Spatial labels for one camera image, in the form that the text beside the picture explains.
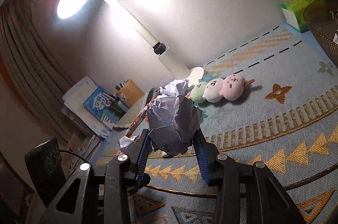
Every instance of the metal screw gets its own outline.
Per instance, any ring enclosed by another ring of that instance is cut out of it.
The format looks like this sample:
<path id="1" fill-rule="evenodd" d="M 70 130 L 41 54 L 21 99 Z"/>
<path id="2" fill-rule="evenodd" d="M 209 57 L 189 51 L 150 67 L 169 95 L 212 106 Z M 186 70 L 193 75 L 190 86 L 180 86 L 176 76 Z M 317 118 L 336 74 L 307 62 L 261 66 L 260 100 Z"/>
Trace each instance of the metal screw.
<path id="1" fill-rule="evenodd" d="M 90 164 L 88 164 L 88 163 L 83 163 L 83 164 L 81 164 L 81 166 L 80 166 L 80 170 L 82 170 L 82 171 L 86 171 L 86 170 L 88 170 L 90 168 Z"/>
<path id="2" fill-rule="evenodd" d="M 265 164 L 262 161 L 258 161 L 258 162 L 256 162 L 256 167 L 257 168 L 264 168 Z"/>
<path id="3" fill-rule="evenodd" d="M 128 159 L 128 155 L 126 154 L 120 154 L 118 157 L 117 157 L 117 160 L 119 161 L 125 161 Z"/>
<path id="4" fill-rule="evenodd" d="M 217 159 L 219 160 L 226 160 L 228 157 L 224 153 L 220 153 L 217 155 Z"/>

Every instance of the blue book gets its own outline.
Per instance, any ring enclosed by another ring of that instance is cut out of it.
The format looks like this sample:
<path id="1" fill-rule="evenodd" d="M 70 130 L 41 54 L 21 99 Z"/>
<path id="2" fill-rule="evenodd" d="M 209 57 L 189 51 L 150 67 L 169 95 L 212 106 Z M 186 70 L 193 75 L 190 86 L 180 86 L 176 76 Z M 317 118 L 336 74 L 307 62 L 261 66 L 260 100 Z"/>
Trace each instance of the blue book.
<path id="1" fill-rule="evenodd" d="M 114 99 L 104 92 L 99 86 L 97 89 L 86 99 L 83 105 L 104 125 L 112 129 L 113 125 L 119 120 L 118 116 L 110 106 L 114 103 Z"/>

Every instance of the curtain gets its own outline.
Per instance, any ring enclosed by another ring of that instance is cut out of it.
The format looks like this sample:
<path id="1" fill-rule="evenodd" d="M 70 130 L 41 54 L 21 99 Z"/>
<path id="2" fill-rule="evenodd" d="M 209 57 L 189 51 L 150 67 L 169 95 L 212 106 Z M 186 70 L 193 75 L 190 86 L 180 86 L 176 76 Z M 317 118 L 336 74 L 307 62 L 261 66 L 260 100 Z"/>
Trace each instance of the curtain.
<path id="1" fill-rule="evenodd" d="M 14 0 L 0 9 L 1 58 L 26 106 L 48 134 L 66 145 L 76 128 L 61 112 L 62 96 L 74 83 L 23 13 L 23 4 Z"/>

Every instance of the black speaker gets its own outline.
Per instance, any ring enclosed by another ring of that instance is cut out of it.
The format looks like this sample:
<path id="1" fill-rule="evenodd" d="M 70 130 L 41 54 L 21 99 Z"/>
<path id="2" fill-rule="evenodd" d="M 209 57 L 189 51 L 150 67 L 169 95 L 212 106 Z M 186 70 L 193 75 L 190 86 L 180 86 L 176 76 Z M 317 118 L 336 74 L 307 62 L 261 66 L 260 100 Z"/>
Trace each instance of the black speaker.
<path id="1" fill-rule="evenodd" d="M 43 142 L 26 153 L 25 162 L 34 187 L 47 208 L 66 182 L 57 139 Z"/>

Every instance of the plush toy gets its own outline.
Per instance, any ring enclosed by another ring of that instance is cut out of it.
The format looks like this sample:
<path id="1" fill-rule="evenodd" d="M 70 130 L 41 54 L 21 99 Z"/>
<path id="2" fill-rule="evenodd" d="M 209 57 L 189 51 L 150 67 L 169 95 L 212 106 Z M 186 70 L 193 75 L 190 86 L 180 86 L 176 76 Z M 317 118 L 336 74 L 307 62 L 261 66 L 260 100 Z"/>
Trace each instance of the plush toy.
<path id="1" fill-rule="evenodd" d="M 220 95 L 220 91 L 222 90 L 223 86 L 223 79 L 222 78 L 215 78 L 211 80 L 208 84 L 206 89 L 204 90 L 203 98 L 206 99 L 208 102 L 216 103 L 220 101 L 223 96 Z"/>
<path id="2" fill-rule="evenodd" d="M 248 86 L 254 81 L 255 80 L 252 79 L 248 82 L 245 82 L 243 76 L 239 74 L 231 74 L 224 79 L 219 95 L 223 96 L 229 101 L 235 101 L 242 95 L 244 87 Z"/>
<path id="3" fill-rule="evenodd" d="M 203 93 L 206 86 L 207 82 L 204 81 L 199 82 L 196 86 L 194 86 L 190 93 L 190 99 L 198 104 L 203 103 L 206 100 L 205 98 L 203 98 Z"/>

